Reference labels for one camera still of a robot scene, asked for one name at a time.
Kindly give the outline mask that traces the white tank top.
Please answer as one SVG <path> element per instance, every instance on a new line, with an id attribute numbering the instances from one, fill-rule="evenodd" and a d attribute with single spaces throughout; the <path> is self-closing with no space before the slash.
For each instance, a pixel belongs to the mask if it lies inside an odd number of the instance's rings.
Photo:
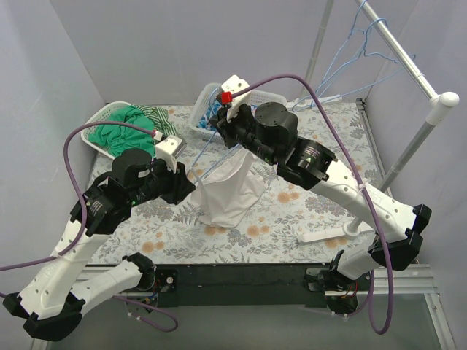
<path id="1" fill-rule="evenodd" d="M 198 182 L 189 201 L 201 210 L 201 223 L 234 228 L 241 222 L 266 190 L 262 176 L 252 168 L 255 160 L 251 152 L 241 149 Z"/>

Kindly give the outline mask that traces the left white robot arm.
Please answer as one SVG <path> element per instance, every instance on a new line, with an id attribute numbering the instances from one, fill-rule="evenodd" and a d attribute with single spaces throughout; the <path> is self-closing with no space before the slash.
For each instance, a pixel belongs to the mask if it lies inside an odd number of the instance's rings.
<path id="1" fill-rule="evenodd" d="M 77 279 L 98 248 L 130 218 L 133 207 L 157 198 L 178 204 L 194 189 L 183 163 L 170 167 L 144 150 L 126 150 L 84 192 L 84 201 L 76 203 L 52 260 L 28 286 L 8 294 L 4 307 L 24 319 L 23 328 L 32 338 L 60 341 L 87 312 L 117 293 L 152 289 L 155 264 L 141 253 L 123 257 L 117 266 L 92 279 Z"/>

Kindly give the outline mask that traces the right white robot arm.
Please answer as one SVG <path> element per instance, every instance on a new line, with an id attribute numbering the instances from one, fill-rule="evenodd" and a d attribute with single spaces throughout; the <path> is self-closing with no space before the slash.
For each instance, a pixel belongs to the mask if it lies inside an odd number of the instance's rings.
<path id="1" fill-rule="evenodd" d="M 348 289 L 363 274 L 380 266 L 405 270 L 420 252 L 423 230 L 431 209 L 393 200 L 371 184 L 361 185 L 351 170 L 322 144 L 298 135 L 298 118 L 277 102 L 247 104 L 229 120 L 221 107 L 210 124 L 228 148 L 240 144 L 266 163 L 276 166 L 286 182 L 321 195 L 363 220 L 374 236 L 352 249 L 341 250 L 331 261 L 328 281 Z"/>

